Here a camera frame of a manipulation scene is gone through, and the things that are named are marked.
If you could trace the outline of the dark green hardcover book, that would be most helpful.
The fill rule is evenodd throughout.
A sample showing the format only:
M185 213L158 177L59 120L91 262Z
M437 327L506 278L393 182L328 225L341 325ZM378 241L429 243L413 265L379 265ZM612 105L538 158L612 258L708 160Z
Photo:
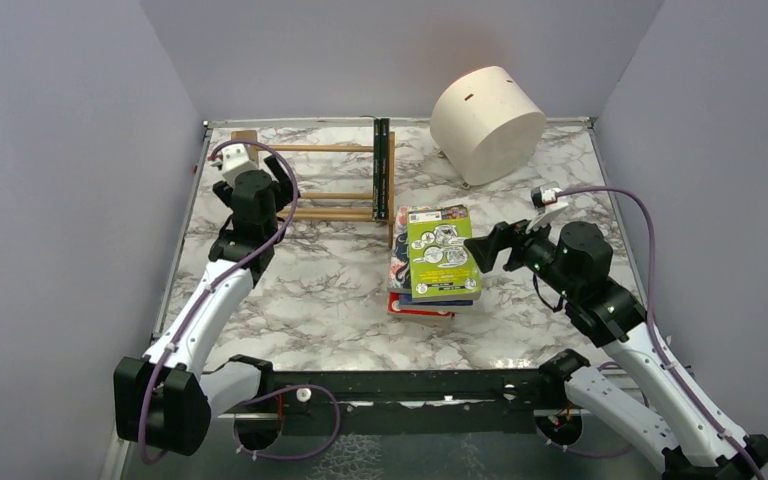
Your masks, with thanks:
M376 120L376 145L375 153L377 168L377 202L376 215L380 220L387 220L389 217L389 153L390 153L390 119L379 118Z

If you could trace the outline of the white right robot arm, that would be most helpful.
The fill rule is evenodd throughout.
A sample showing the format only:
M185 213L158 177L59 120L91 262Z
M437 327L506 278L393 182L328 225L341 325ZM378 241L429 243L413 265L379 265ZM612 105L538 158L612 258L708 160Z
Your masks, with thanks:
M613 249L592 223L565 225L557 242L547 226L497 224L464 245L482 272L509 250L504 270L526 267L560 294L571 323L638 386L643 405L567 349L541 365L566 398L613 428L664 479L752 479L768 463L768 438L749 435L695 383L647 323L644 306L610 275Z

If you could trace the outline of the blue cover paperback book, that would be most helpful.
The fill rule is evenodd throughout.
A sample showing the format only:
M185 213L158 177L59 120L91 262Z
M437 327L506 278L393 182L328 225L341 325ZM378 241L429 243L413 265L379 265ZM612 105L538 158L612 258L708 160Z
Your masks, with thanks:
M423 301L417 302L409 294L396 295L399 306L409 310L417 311L449 311L457 312L469 309L474 305L473 300L451 300L451 301Z

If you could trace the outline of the floral cover book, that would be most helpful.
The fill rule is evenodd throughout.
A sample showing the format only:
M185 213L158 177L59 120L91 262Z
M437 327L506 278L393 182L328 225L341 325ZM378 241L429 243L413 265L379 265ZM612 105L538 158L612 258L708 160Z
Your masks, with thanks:
M411 292L407 232L408 214L412 211L426 210L430 210L430 207L405 205L400 206L396 212L386 279L389 292L398 294Z

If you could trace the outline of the red spine paperback book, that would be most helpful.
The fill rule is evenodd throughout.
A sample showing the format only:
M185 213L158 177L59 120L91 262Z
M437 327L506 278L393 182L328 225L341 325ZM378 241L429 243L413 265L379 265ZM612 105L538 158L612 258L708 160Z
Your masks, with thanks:
M388 298L387 312L389 315L407 320L448 320L454 314L445 310L418 310L401 302L399 293L391 292Z

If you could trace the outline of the wooden dowel rack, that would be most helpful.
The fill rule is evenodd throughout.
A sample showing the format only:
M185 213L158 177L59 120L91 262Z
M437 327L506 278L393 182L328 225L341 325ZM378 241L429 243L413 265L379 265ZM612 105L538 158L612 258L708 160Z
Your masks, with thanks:
M356 201L367 202L367 207L351 206L312 206L303 207L298 211L297 217L301 220L310 221L343 221L343 222L377 222L383 223L388 227L388 233L392 234L395 221L395 160L396 160L396 141L395 132L389 130L390 135L390 153L389 153L389 217L387 220L373 220L373 186L369 192L303 192L301 198L311 201ZM338 144L273 144L271 146L278 152L296 152L296 153L346 153L359 154L370 153L372 155L372 177L373 184L373 143L367 145L338 145Z

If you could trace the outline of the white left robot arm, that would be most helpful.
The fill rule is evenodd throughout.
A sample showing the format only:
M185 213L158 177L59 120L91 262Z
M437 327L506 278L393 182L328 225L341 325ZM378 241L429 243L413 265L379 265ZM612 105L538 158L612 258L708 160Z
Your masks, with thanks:
M124 357L113 374L115 428L143 461L195 453L212 420L261 390L267 362L234 357L216 371L207 357L231 315L254 290L283 240L299 200L297 179L279 154L221 181L215 194L231 210L211 246L200 282L161 337L139 358Z

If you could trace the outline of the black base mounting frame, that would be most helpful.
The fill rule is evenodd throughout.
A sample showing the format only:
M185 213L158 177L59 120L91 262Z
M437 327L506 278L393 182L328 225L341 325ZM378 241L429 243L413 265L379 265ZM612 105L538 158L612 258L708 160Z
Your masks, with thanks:
M501 432L532 434L536 418L572 416L552 368L395 371L268 369L253 399L220 406L286 436Z

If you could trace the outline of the lime green paperback book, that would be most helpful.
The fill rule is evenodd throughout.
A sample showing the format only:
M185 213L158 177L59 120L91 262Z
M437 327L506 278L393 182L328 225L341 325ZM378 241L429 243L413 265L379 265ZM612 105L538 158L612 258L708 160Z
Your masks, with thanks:
M481 273L465 241L472 237L466 206L412 210L407 214L410 295L417 303L475 301Z

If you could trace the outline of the cream cylindrical lamp shade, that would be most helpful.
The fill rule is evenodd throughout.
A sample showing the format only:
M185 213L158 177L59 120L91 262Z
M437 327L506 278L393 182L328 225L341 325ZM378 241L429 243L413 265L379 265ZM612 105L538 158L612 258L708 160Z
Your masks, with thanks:
M437 100L430 134L471 186L515 171L534 154L546 114L501 66L469 72Z

